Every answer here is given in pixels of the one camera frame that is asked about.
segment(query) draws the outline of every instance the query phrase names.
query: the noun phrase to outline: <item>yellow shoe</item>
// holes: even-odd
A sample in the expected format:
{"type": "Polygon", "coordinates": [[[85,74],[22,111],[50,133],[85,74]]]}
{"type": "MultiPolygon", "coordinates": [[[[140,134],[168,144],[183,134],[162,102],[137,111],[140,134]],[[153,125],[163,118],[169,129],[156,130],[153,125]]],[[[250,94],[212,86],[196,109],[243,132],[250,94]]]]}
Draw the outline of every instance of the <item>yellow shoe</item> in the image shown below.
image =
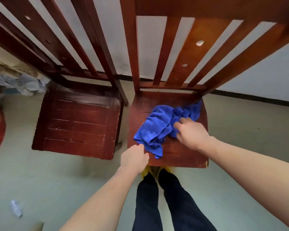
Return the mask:
{"type": "Polygon", "coordinates": [[[163,168],[164,168],[167,172],[172,173],[171,167],[161,166],[161,167],[158,169],[157,178],[158,178],[158,175],[160,174],[160,172],[161,172],[161,170],[162,170],[163,168]]]}
{"type": "Polygon", "coordinates": [[[152,171],[152,169],[151,169],[151,166],[149,166],[149,165],[147,165],[147,166],[145,167],[145,170],[142,171],[142,173],[141,173],[142,179],[144,179],[144,177],[145,177],[148,173],[150,173],[150,174],[152,174],[152,175],[154,176],[153,171],[152,171]]]}

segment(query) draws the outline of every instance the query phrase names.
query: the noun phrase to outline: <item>wooden chair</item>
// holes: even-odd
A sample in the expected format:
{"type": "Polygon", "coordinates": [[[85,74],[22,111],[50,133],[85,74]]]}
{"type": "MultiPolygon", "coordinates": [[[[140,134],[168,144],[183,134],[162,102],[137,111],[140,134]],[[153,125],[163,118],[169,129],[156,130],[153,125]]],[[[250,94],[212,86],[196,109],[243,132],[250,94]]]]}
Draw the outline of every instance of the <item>wooden chair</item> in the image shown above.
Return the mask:
{"type": "Polygon", "coordinates": [[[104,68],[97,72],[54,0],[41,0],[88,70],[83,70],[28,0],[0,0],[63,66],[54,63],[0,12],[0,46],[51,78],[32,144],[34,150],[112,159],[123,105],[128,101],[93,0],[71,0],[104,68]],[[62,74],[109,81],[101,86],[69,81],[62,74]]]}
{"type": "MultiPolygon", "coordinates": [[[[198,102],[205,94],[289,43],[289,0],[120,0],[120,3],[136,93],[129,117],[128,147],[136,144],[133,137],[154,106],[165,104],[176,107],[198,102]],[[162,48],[152,82],[139,80],[136,16],[167,16],[162,48]],[[195,21],[169,78],[164,82],[161,77],[181,17],[194,17],[195,21]],[[185,83],[233,19],[243,22],[196,76],[189,83],[185,83]],[[261,21],[277,23],[208,81],[198,84],[261,21]],[[140,90],[146,88],[190,90],[193,94],[140,90]]],[[[203,103],[197,121],[207,128],[203,103]]],[[[154,155],[150,154],[149,165],[199,168],[208,166],[208,158],[187,149],[177,139],[167,139],[163,150],[161,159],[155,159],[154,155]]]]}

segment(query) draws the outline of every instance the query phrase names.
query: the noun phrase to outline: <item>hand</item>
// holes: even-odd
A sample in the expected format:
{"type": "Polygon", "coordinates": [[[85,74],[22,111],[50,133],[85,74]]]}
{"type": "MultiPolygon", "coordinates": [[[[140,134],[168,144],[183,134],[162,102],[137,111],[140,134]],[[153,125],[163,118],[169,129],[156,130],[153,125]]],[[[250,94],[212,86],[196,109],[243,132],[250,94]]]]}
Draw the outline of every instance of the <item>hand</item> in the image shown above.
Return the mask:
{"type": "Polygon", "coordinates": [[[190,118],[181,118],[180,123],[176,122],[173,126],[180,132],[177,133],[177,139],[189,149],[202,150],[202,146],[210,140],[204,126],[190,118]]]}
{"type": "Polygon", "coordinates": [[[121,155],[121,169],[140,174],[149,162],[149,153],[144,154],[143,144],[133,145],[121,155]]]}

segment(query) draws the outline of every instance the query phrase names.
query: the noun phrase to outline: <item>left hand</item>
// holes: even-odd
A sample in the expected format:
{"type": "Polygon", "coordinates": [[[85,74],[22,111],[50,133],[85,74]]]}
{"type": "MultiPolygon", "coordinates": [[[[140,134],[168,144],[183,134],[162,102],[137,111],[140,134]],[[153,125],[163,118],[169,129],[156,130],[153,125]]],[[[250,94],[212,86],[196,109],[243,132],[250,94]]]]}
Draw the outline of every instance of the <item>left hand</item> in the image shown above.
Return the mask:
{"type": "Polygon", "coordinates": [[[144,154],[143,144],[133,145],[121,155],[121,169],[140,174],[149,162],[149,153],[144,154]]]}

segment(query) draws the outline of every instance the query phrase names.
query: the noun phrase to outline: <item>jeans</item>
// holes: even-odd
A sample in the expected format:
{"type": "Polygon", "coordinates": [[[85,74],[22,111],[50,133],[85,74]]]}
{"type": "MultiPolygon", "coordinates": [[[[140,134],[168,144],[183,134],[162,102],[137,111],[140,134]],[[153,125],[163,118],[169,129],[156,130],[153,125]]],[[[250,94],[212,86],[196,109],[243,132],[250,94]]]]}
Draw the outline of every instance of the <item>jeans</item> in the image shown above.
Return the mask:
{"type": "MultiPolygon", "coordinates": [[[[175,175],[162,169],[158,182],[164,190],[175,231],[216,231],[175,175]]],[[[158,210],[158,185],[150,173],[144,177],[137,188],[135,221],[132,230],[163,230],[158,210]]]]}

